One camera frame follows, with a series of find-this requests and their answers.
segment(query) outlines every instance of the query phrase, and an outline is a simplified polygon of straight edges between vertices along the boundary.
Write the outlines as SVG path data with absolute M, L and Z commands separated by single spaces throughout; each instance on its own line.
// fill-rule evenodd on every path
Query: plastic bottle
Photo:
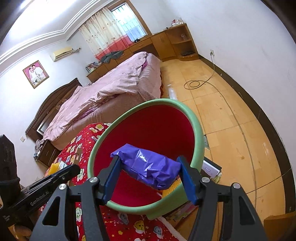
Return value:
M 178 100 L 177 99 L 177 95 L 173 89 L 173 87 L 171 87 L 172 85 L 168 85 L 168 94 L 170 96 L 170 99 L 173 99 L 173 100 Z

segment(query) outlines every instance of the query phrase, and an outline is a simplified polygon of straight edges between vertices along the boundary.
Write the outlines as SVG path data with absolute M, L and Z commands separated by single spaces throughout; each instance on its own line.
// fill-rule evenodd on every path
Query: dark clothing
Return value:
M 113 59 L 117 59 L 119 58 L 120 56 L 122 56 L 123 54 L 123 51 L 115 51 L 115 52 L 111 52 L 111 53 L 108 53 L 106 54 L 104 57 L 101 58 L 101 62 L 102 63 L 105 63 L 105 64 L 108 64 L 110 63 L 110 60 L 113 58 Z

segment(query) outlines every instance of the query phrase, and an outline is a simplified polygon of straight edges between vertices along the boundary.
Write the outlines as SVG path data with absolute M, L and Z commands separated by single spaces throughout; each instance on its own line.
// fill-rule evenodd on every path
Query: wooden desk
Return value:
M 181 35 L 186 35 L 187 39 L 183 39 Z M 157 34 L 148 34 L 140 39 L 140 42 L 133 43 L 124 50 L 123 55 L 118 59 L 111 59 L 110 63 L 100 65 L 96 70 L 89 73 L 89 80 L 94 83 L 103 77 L 110 70 L 116 68 L 117 65 L 130 58 L 133 54 L 146 51 L 157 56 L 162 62 L 171 59 L 179 59 L 181 61 L 190 61 L 199 59 L 196 46 L 193 42 L 187 24 L 181 24 L 171 27 Z M 182 56 L 182 53 L 193 51 L 194 53 Z

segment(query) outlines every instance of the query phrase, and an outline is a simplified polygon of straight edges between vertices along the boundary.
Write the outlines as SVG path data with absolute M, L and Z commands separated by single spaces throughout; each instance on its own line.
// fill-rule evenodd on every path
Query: framed photo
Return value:
M 39 60 L 23 69 L 23 72 L 34 89 L 49 78 Z

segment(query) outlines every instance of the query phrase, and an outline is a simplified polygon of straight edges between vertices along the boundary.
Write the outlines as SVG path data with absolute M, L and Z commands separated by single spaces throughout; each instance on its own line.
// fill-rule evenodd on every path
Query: bed frame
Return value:
M 33 141 L 43 138 L 43 133 L 58 113 L 61 105 L 74 93 L 77 86 L 82 86 L 77 78 L 52 92 L 40 106 L 34 120 L 26 130 L 26 135 Z

